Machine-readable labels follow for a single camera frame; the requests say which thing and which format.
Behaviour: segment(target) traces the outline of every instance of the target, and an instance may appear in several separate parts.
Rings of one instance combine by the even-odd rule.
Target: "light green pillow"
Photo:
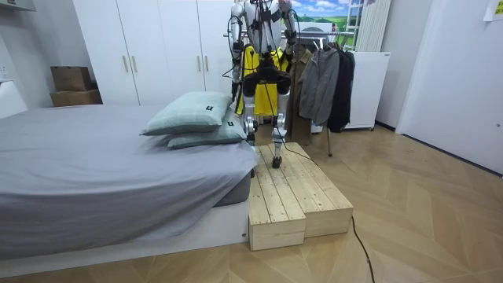
[[[183,149],[198,145],[220,145],[240,142],[246,139],[241,121],[229,108],[223,117],[222,125],[211,133],[175,134],[167,144],[171,149]]]
[[[157,113],[143,135],[211,132],[222,125],[231,97],[219,92],[183,94]]]

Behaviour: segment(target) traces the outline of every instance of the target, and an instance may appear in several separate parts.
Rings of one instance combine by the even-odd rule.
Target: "wooden step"
[[[287,148],[309,157],[295,142],[287,143]],[[353,205],[313,161],[295,153],[281,149],[281,170],[306,215],[305,237],[346,233]]]
[[[287,147],[308,156],[296,143]],[[274,145],[255,149],[259,165],[249,197],[252,251],[302,244],[304,237],[347,232],[353,206],[316,164],[283,147],[281,168],[273,169]]]
[[[255,147],[259,165],[251,179],[249,203],[250,249],[258,251],[302,244],[306,216],[283,174],[272,168],[272,152]]]

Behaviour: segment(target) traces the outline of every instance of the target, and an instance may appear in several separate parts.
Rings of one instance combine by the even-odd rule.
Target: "white wall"
[[[0,9],[0,36],[15,68],[7,69],[7,72],[13,73],[15,83],[29,108],[50,107],[52,102],[49,93],[54,85],[49,64],[22,13],[31,12]]]
[[[93,69],[79,26],[73,1],[36,0],[36,13],[25,13],[49,65],[88,67]]]
[[[432,0],[392,0],[382,51],[391,52],[376,120],[397,127]]]
[[[397,132],[503,173],[503,21],[486,8],[433,2]]]
[[[73,2],[34,3],[37,12],[0,9],[0,37],[7,50],[0,46],[0,63],[13,66],[8,71],[29,108],[50,107],[51,65],[84,66],[91,78],[94,74]]]

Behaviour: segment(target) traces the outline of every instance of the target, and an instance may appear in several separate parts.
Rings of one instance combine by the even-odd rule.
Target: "gray bed sheet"
[[[169,150],[165,136],[138,135],[160,109],[0,119],[0,259],[119,244],[160,227],[176,236],[246,182],[258,158],[244,141]]]

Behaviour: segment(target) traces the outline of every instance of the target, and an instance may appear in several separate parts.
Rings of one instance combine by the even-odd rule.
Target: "wardrobe door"
[[[206,91],[231,93],[232,79],[223,78],[222,74],[233,67],[229,39],[223,37],[233,3],[233,0],[197,1]]]
[[[171,96],[204,91],[203,57],[196,0],[159,0]]]
[[[157,0],[117,0],[140,105],[167,105],[170,72]]]
[[[103,104],[138,105],[115,0],[74,0]]]

